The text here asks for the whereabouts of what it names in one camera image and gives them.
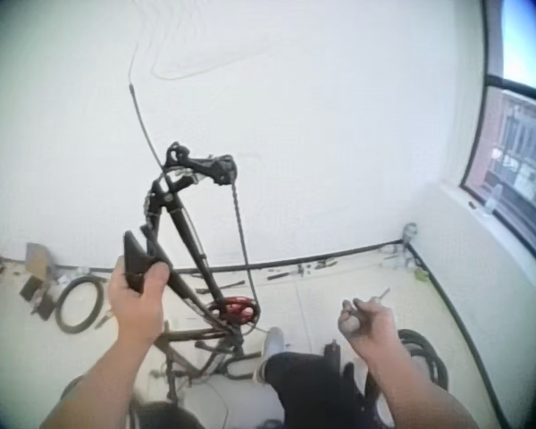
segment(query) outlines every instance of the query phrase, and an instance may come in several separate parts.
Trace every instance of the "bottle on window sill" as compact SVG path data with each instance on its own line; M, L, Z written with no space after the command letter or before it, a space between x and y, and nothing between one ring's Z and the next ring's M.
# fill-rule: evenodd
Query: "bottle on window sill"
M489 198L486 200L486 203L484 203L482 213L486 216L492 216L498 206L500 197L502 197L502 184L499 183L492 189Z

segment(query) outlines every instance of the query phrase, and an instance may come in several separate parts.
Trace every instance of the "black window frame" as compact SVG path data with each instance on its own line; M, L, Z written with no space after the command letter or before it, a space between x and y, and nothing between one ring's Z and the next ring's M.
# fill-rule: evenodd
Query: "black window frame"
M481 106L479 109L479 119L476 127L476 132L474 135L474 143L473 147L471 149L471 154L469 155L468 163L465 168L465 174L463 175L463 179L460 182L460 189L467 192L472 198L477 200L479 203L483 204L486 202L486 200L481 197L478 193L476 193L474 190L470 189L466 182L468 180L469 174L471 172L471 167L473 166L474 159L477 154L477 149L481 140L481 134L482 134L482 127L484 125L484 120L486 118L486 107L487 107L487 94L489 91L489 88L497 88L500 90L509 90L511 92L514 92L518 95L521 95L523 97L528 97L532 100L536 101L536 88L529 87L527 85L524 85L522 83L518 83L512 80L504 79L499 76L495 76L492 74L489 74L489 51L490 51L490 35L489 35L489 22L488 22L488 11L486 2L484 0L480 0L480 6L482 9L482 31L483 31L483 55L484 55L484 80L482 83L482 99L481 99ZM494 211L493 215L503 224L507 227L507 229L510 230L510 232L515 235L515 237L524 245L524 247L532 254L532 256L536 259L536 249L531 244L530 241L528 241L521 232L519 232L516 227L509 222L504 215L502 215L498 211Z

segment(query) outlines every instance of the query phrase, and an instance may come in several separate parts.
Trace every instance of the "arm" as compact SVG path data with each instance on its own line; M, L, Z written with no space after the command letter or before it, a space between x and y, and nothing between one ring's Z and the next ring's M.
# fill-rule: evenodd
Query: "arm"
M415 364L399 341L393 314L377 299L354 301L357 311L364 313L365 323L355 332L347 332L344 322L350 311L344 301L339 329L354 351L367 363L389 403L397 427L477 428L471 415L447 391L432 383Z
M120 258L109 283L109 301L119 325L117 341L42 424L54 428L122 428L135 376L163 328L164 286L169 268L158 263L145 276L142 295L128 288Z

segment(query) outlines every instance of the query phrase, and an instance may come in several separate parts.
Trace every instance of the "hand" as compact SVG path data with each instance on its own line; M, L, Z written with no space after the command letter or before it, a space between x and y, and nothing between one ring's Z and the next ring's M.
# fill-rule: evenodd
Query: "hand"
M109 303L117 324L117 340L129 345L150 346L163 331L163 291L169 267L158 262L145 274L143 294L130 289L124 275L123 257L117 260L109 282Z
M371 365L386 353L400 350L402 347L398 337L395 319L389 308L384 307L378 298L364 302L354 299L354 304L343 301L343 308L338 319L339 331L346 337L354 351L367 365ZM363 320L359 329L351 332L348 328L349 317L359 313Z

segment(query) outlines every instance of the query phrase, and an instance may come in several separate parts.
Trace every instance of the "white shoe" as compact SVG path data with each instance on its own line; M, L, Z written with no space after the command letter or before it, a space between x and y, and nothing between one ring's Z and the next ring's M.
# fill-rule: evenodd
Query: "white shoe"
M264 379L264 367L266 361L274 355L283 352L286 349L284 342L284 332L280 328L270 328L264 339L262 347L262 360L258 368L254 371L254 381L260 384L266 384Z

